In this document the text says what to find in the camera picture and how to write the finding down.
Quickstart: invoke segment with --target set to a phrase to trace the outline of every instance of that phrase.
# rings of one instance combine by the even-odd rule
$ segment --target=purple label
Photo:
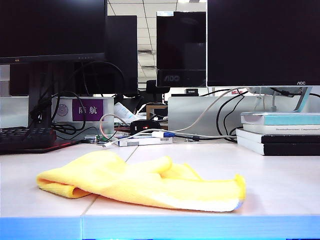
[[[84,106],[85,120],[97,122],[104,115],[103,99],[81,99]],[[72,99],[72,120],[83,121],[83,109],[78,99]]]

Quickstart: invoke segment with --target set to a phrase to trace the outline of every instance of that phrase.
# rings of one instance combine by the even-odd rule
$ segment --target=aoc logo
[[[179,82],[180,81],[180,76],[178,75],[167,75],[165,76],[164,82]]]

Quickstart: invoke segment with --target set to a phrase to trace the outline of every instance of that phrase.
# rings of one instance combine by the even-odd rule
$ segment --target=black book
[[[320,135],[263,134],[237,129],[236,135],[260,144],[320,144]]]
[[[265,156],[319,156],[320,143],[260,143],[237,137],[238,145]]]

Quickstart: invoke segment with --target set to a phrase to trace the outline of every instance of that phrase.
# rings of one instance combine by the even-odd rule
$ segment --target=ceiling
[[[108,15],[136,15],[138,82],[156,78],[157,11],[206,11],[205,0],[108,0]]]

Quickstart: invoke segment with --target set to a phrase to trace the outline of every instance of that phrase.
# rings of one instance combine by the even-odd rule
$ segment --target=monitor stand
[[[252,115],[252,116],[265,116],[265,115],[303,115],[302,110],[304,109],[310,92],[312,90],[312,86],[302,88],[302,93],[300,98],[292,111],[288,112],[280,112],[280,111],[265,111],[265,112],[242,112],[241,115]]]
[[[39,105],[39,99],[50,99],[54,94],[54,87],[58,84],[58,79],[66,79],[65,68],[67,62],[35,62],[30,64],[29,68],[29,111]],[[29,114],[29,128],[50,128],[52,125],[52,105],[45,105],[39,109],[40,117],[35,119],[33,114]],[[78,144],[79,140],[57,139],[54,144],[48,148],[41,149],[20,149],[14,153],[47,153],[53,150],[65,148]]]

